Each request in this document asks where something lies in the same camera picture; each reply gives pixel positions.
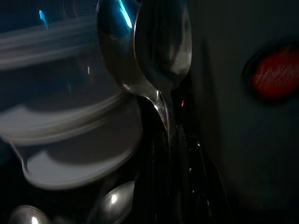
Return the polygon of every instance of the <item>metal spoon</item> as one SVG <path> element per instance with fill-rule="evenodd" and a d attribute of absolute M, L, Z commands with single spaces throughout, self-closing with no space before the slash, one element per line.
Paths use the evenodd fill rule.
<path fill-rule="evenodd" d="M 150 58 L 150 50 L 159 46 L 154 44 L 149 46 L 151 38 L 149 25 L 154 21 L 151 16 L 154 9 L 153 4 L 146 0 L 142 2 L 142 6 L 133 0 L 102 0 L 98 3 L 97 9 L 98 31 L 101 50 L 110 74 L 121 88 L 143 96 L 152 102 L 168 132 L 168 140 L 171 145 L 176 123 L 170 92 L 178 87 L 190 68 L 191 35 L 189 35 L 190 40 L 185 41 L 190 45 L 188 47 L 190 52 L 186 54 L 188 58 L 185 68 L 182 69 L 179 66 L 177 69 L 175 66 L 171 66 L 169 71 L 157 68 L 159 63 Z M 177 11 L 181 13 L 176 15 L 178 18 L 182 19 L 186 15 L 188 17 L 186 10 Z M 179 39 L 183 36 L 184 33 L 174 34 L 172 39 Z M 178 45 L 181 43 L 169 43 L 171 45 L 168 48 L 169 51 L 162 53 L 166 60 L 179 60 L 181 48 Z M 180 74 L 169 76 L 165 72 Z"/>
<path fill-rule="evenodd" d="M 98 33 L 105 64 L 115 82 L 125 91 L 149 99 L 167 126 L 160 92 L 143 75 L 135 59 L 135 21 L 140 5 L 134 0 L 100 0 Z"/>
<path fill-rule="evenodd" d="M 50 224 L 50 220 L 39 209 L 22 205 L 12 212 L 8 224 Z"/>
<path fill-rule="evenodd" d="M 124 183 L 100 198 L 87 223 L 121 223 L 132 210 L 134 186 L 134 181 Z"/>

